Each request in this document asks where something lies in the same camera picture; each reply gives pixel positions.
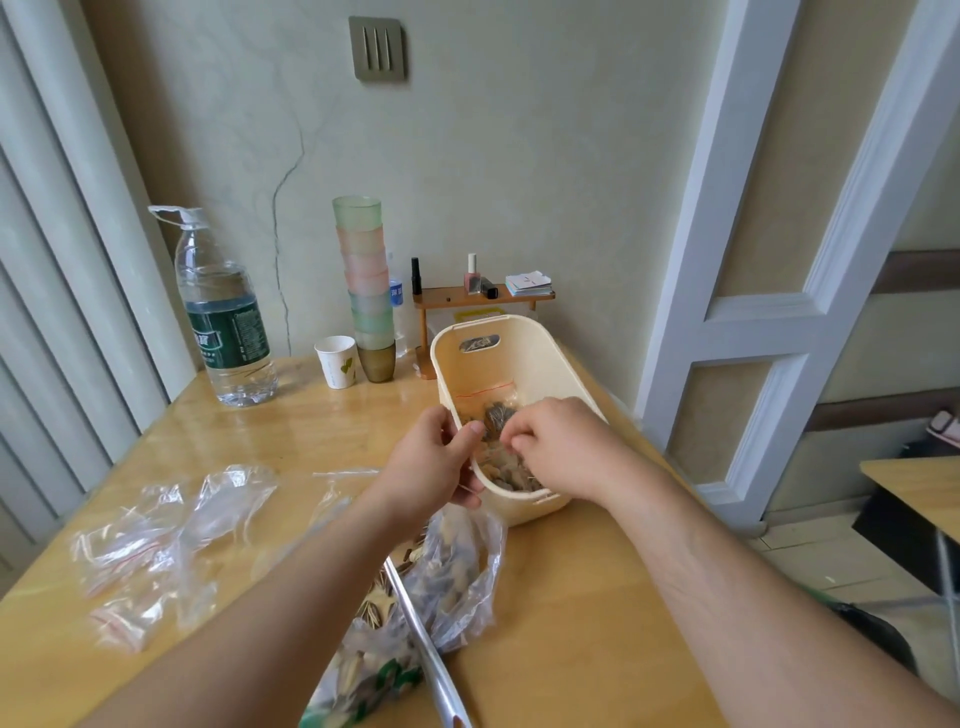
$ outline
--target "forearm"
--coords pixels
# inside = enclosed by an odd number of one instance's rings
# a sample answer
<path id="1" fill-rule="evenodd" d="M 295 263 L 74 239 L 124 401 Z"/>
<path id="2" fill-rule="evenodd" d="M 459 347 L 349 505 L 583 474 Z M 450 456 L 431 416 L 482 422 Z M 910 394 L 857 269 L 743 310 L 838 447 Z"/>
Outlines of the forearm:
<path id="1" fill-rule="evenodd" d="M 403 534 L 361 496 L 86 721 L 92 726 L 295 726 L 380 565 Z"/>
<path id="2" fill-rule="evenodd" d="M 943 698 L 636 461 L 608 505 L 735 726 L 955 726 Z"/>

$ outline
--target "green bottle label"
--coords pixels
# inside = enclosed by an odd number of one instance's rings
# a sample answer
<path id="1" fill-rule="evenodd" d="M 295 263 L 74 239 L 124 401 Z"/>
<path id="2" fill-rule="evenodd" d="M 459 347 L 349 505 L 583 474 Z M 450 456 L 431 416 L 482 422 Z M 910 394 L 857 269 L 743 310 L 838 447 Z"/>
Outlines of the green bottle label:
<path id="1" fill-rule="evenodd" d="M 197 346 L 210 369 L 234 369 L 253 364 L 270 353 L 260 309 L 253 303 L 227 311 L 187 310 Z"/>

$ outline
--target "plastic water bottle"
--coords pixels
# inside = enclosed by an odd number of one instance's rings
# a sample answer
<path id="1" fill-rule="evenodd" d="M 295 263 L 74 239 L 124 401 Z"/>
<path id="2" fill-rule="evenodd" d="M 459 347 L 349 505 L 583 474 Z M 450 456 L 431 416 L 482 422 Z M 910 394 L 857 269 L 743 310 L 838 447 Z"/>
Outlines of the plastic water bottle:
<path id="1" fill-rule="evenodd" d="M 387 251 L 387 270 L 390 275 L 390 303 L 394 308 L 403 307 L 403 278 L 394 265 L 394 254 Z M 396 339 L 396 358 L 405 356 L 408 351 L 407 337 L 403 333 L 403 317 L 394 313 L 394 338 Z"/>
<path id="2" fill-rule="evenodd" d="M 217 246 L 201 208 L 150 206 L 150 211 L 183 231 L 175 256 L 177 283 L 217 399 L 231 407 L 269 400 L 276 394 L 276 367 L 246 269 Z"/>

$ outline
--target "brown plastic cup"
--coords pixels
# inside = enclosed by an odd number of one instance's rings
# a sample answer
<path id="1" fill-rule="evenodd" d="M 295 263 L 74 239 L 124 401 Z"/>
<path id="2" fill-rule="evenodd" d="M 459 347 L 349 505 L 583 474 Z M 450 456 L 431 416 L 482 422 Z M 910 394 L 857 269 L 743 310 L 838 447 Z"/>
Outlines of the brown plastic cup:
<path id="1" fill-rule="evenodd" d="M 394 378 L 396 341 L 386 349 L 371 350 L 358 347 L 357 353 L 360 355 L 360 366 L 363 367 L 367 380 L 379 384 Z"/>

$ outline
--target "stacked plastic cups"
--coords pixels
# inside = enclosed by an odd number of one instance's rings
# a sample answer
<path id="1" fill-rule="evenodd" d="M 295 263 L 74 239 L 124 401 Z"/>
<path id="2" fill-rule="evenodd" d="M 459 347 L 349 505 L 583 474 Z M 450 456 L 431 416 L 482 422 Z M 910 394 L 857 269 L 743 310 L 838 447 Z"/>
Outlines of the stacked plastic cups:
<path id="1" fill-rule="evenodd" d="M 369 381 L 389 381 L 394 377 L 396 340 L 380 201 L 356 195 L 338 197 L 333 201 L 333 215 L 360 365 Z"/>

